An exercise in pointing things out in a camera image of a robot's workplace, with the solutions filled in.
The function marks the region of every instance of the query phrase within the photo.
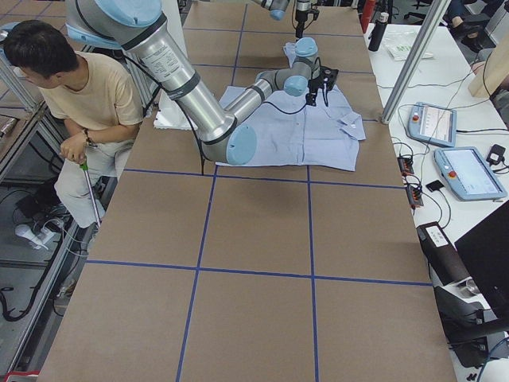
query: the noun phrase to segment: metal frame pole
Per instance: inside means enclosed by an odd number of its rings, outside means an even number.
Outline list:
[[[388,124],[396,108],[403,97],[403,93],[408,86],[408,83],[412,79],[419,61],[422,58],[426,48],[428,47],[431,38],[435,32],[435,29],[440,24],[442,16],[444,15],[447,7],[451,0],[435,0],[431,3],[428,14],[426,15],[422,27],[419,29],[419,33],[415,39],[414,45],[410,50],[410,53],[403,65],[401,73],[399,74],[394,89],[387,100],[386,106],[383,109],[381,122]]]

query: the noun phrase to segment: white pants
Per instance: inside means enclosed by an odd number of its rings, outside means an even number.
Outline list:
[[[88,173],[92,185],[102,176],[120,178],[134,140],[119,143],[100,143],[97,148],[87,147]],[[80,165],[65,160],[55,183],[56,195],[71,213],[81,228],[95,223],[94,208],[88,192],[87,180]],[[104,216],[104,207],[96,201],[99,216]]]

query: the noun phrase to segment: robotic arm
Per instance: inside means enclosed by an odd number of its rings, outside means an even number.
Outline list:
[[[287,0],[261,3],[271,11],[282,12],[288,5]],[[292,68],[261,73],[223,109],[168,34],[161,0],[66,0],[66,5],[70,38],[109,49],[122,47],[137,55],[169,98],[196,124],[201,149],[211,161],[232,165],[249,162],[255,154],[256,135],[242,121],[274,91],[284,89],[300,96],[309,81],[316,82],[323,75],[314,40],[300,39]]]

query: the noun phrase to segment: man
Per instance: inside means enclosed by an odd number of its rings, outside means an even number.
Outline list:
[[[134,81],[110,57],[75,53],[60,31],[38,20],[16,25],[4,51],[40,88],[52,115],[64,120],[70,137],[60,145],[65,161],[56,194],[86,228],[95,215],[80,164],[87,160],[93,184],[103,175],[120,176],[143,119]],[[98,207],[102,216],[104,209]]]

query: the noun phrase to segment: white desk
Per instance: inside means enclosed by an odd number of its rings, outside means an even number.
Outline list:
[[[369,36],[373,25],[366,32],[365,39],[368,43]],[[415,30],[418,32],[419,26],[412,25],[388,25],[387,33],[400,32],[407,30]],[[433,39],[429,43],[426,50],[433,53],[433,58],[422,60],[418,69],[414,73],[409,87],[415,84],[450,84],[456,80],[462,80],[471,72],[468,62],[464,59],[457,44],[451,37],[449,31],[445,27],[437,28]],[[404,61],[395,61],[389,54],[387,49],[380,45],[378,52],[369,52],[373,72],[376,76],[376,82],[379,86],[379,94],[383,105],[389,98],[392,89],[388,87],[394,86],[398,79],[399,73],[403,67]],[[405,127],[402,122],[408,121],[411,106],[404,107],[402,105],[412,105],[416,102],[427,102],[440,106],[448,106],[451,108],[463,107],[479,103],[483,99],[473,98],[468,91],[468,85],[473,80],[474,75],[471,74],[464,82],[457,82],[448,87],[444,86],[426,86],[408,88],[399,104],[399,113],[394,113],[389,128],[391,136],[395,137],[394,141],[404,142],[414,150],[415,154],[423,153],[425,145],[420,142],[409,139],[405,134]],[[486,128],[506,128],[502,119],[497,114],[492,104],[487,101],[473,107],[461,108],[457,110],[457,128],[458,130],[469,131]],[[500,131],[498,134],[479,133],[479,134],[458,134],[456,147],[476,146],[480,153],[486,157],[493,144],[499,144],[509,148],[509,134]],[[440,179],[437,167],[434,165],[433,150],[435,146],[429,146],[431,151],[426,155],[418,155],[414,157],[414,171],[425,185],[436,179]],[[402,154],[409,154],[410,150],[402,145],[395,145],[396,154],[401,150]],[[506,189],[509,189],[509,175],[500,175],[499,180]],[[440,193],[430,195],[442,208],[444,216],[441,225],[444,225],[449,217],[448,206]],[[446,187],[442,189],[443,194],[447,198],[451,209],[452,216],[449,225],[445,228],[445,233],[454,243],[462,237],[470,228],[493,212],[500,206],[499,202],[494,201],[459,201]],[[440,216],[439,208],[426,196],[423,196],[424,207],[415,210],[414,223],[418,225],[438,220]],[[479,372],[478,370],[466,369],[461,367],[459,361],[452,353],[454,366],[458,380],[464,380],[471,372]],[[491,361],[482,375],[481,382],[502,382],[509,380],[509,360]]]

